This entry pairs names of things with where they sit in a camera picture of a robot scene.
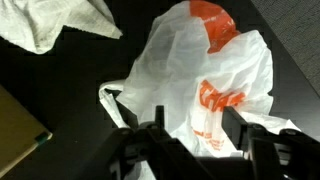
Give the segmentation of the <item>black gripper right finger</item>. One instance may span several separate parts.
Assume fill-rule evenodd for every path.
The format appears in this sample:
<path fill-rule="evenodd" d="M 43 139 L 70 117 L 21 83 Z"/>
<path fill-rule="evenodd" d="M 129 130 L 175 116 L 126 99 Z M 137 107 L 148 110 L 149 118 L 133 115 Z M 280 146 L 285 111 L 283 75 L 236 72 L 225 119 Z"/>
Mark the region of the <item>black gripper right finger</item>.
<path fill-rule="evenodd" d="M 305 133 L 292 128 L 272 133 L 233 107 L 224 108 L 222 128 L 252 163 L 254 180 L 320 180 L 320 143 Z"/>

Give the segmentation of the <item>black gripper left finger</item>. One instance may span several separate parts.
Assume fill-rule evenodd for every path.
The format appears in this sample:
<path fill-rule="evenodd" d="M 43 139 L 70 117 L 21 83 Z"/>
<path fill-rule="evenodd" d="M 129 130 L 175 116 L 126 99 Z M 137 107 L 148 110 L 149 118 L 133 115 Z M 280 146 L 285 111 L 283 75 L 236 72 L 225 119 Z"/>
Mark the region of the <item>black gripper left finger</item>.
<path fill-rule="evenodd" d="M 163 128 L 164 107 L 157 106 L 155 120 L 142 123 L 137 130 L 120 128 L 109 137 L 107 161 L 111 180 L 124 180 L 138 163 L 145 162 L 156 180 L 187 180 L 185 148 Z"/>

